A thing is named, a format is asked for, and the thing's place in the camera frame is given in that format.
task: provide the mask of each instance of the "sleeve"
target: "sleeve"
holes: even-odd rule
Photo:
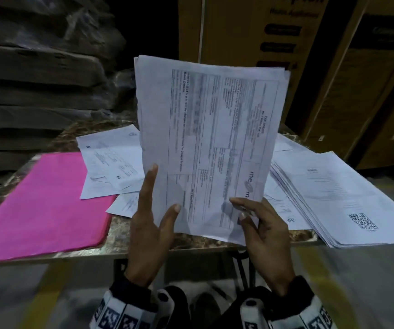
[[[284,297],[273,295],[264,303],[259,299],[246,299],[240,313],[243,326],[247,329],[337,329],[302,276],[290,283]]]
[[[165,301],[168,298],[162,298],[163,294],[168,295],[166,291],[159,290],[153,297],[154,303],[150,289],[123,277],[104,294],[90,321],[90,329],[149,329],[159,322],[167,323],[174,304]]]

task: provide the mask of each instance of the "black cuff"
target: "black cuff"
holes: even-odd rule
[[[283,297],[277,297],[272,311],[272,321],[289,318],[298,315],[313,300],[314,293],[302,276],[295,277],[288,286],[288,293]]]
[[[126,304],[154,313],[158,310],[158,306],[151,303],[151,290],[133,284],[125,276],[113,283],[110,287],[110,292],[114,298]]]

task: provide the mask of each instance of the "qr code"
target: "qr code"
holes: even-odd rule
[[[378,226],[372,223],[372,221],[363,213],[349,214],[348,216],[354,223],[357,223],[357,225],[364,230],[375,231],[378,229]]]

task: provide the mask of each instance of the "pink paper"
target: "pink paper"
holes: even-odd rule
[[[101,243],[115,197],[80,199],[86,174],[79,152],[41,157],[0,205],[0,261]]]

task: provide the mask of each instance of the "table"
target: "table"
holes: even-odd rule
[[[76,137],[87,135],[94,132],[102,132],[118,127],[137,125],[137,118],[133,114],[129,114],[125,119],[119,121],[80,121],[74,123],[68,129],[63,131],[52,143],[43,150],[49,152],[73,152],[79,151]],[[297,136],[282,125],[279,132],[292,140],[297,140]],[[13,191],[15,186],[23,180],[23,178],[31,170],[35,162],[40,158],[40,154],[32,157],[23,167],[21,167],[14,175],[3,185],[0,186],[0,204]],[[82,250],[59,252],[47,255],[26,257],[17,260],[10,260],[7,263],[35,263],[35,262],[51,262],[60,259],[76,259],[76,258],[96,258],[110,257],[112,259],[125,258],[128,253],[128,241],[130,233],[130,219],[122,216],[112,216],[110,228],[106,240],[98,247],[92,247]],[[299,245],[315,245],[320,243],[317,234],[313,230],[296,230],[290,231],[290,238],[293,246]],[[188,252],[215,252],[245,249],[234,243],[227,243],[201,236],[190,236],[187,234],[177,233],[170,253],[178,251]]]

